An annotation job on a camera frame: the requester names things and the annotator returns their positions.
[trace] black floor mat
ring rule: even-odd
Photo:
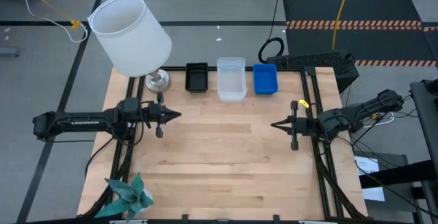
[[[342,0],[283,0],[290,55],[332,50]],[[346,0],[336,49],[359,66],[435,66],[438,29],[425,32],[411,0]]]
[[[331,51],[333,30],[288,29],[287,45],[293,55]],[[357,60],[433,60],[423,31],[348,30],[337,31],[336,49],[348,50]]]
[[[335,20],[342,0],[283,0],[287,21]],[[346,0],[342,20],[406,20],[420,18],[410,0]]]

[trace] clear plastic container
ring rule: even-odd
[[[221,57],[218,59],[218,96],[222,102],[241,102],[246,96],[245,59]]]

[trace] white cable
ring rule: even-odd
[[[34,17],[36,17],[36,18],[39,18],[39,19],[42,19],[42,20],[45,20],[45,21],[48,21],[48,22],[51,22],[51,23],[53,23],[53,24],[55,24],[55,25],[61,27],[64,31],[66,31],[68,37],[70,38],[70,41],[72,41],[73,43],[80,43],[80,42],[83,42],[83,41],[88,37],[88,31],[87,31],[87,29],[85,28],[85,26],[83,26],[83,24],[81,23],[81,27],[82,27],[83,30],[85,31],[85,36],[84,36],[81,40],[78,40],[78,41],[73,40],[73,38],[72,38],[71,35],[70,35],[70,32],[68,32],[68,30],[67,30],[64,26],[62,26],[62,25],[60,25],[59,23],[56,23],[55,21],[52,21],[52,20],[50,20],[50,19],[48,19],[48,18],[42,18],[42,17],[40,17],[40,16],[36,16],[36,15],[33,14],[32,11],[30,10],[29,3],[27,2],[27,0],[25,0],[25,1],[26,1],[26,6],[27,6],[27,11],[29,11],[29,13],[30,13],[32,16],[34,16]]]
[[[377,124],[375,124],[375,126],[388,124],[388,123],[391,123],[392,121],[394,121],[396,119],[395,116],[394,116],[394,113],[393,112],[390,112],[390,113],[391,113],[391,118],[389,118],[388,121],[385,121],[385,122],[382,122],[382,123],[377,123]],[[372,125],[364,125],[362,128],[370,128],[371,126]]]

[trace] blue plastic tray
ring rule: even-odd
[[[253,67],[254,92],[257,95],[272,95],[279,91],[274,64],[255,64]]]

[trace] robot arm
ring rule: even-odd
[[[156,122],[156,136],[162,138],[162,125],[181,116],[181,113],[163,105],[162,93],[158,93],[157,103],[146,103],[148,106],[141,108],[138,99],[126,98],[115,108],[103,112],[47,112],[33,119],[34,135],[39,140],[46,140],[63,132],[108,132],[124,139],[133,123],[145,122],[151,128],[150,122]]]
[[[402,96],[397,95],[395,91],[384,90],[376,98],[364,103],[327,110],[318,115],[316,119],[308,119],[296,117],[298,102],[293,101],[291,103],[292,115],[283,121],[271,124],[271,126],[282,129],[291,135],[291,149],[298,150],[297,134],[331,141],[341,131],[355,132],[362,128],[362,120],[372,114],[401,110],[403,103]],[[292,127],[280,126],[288,123],[291,123]]]

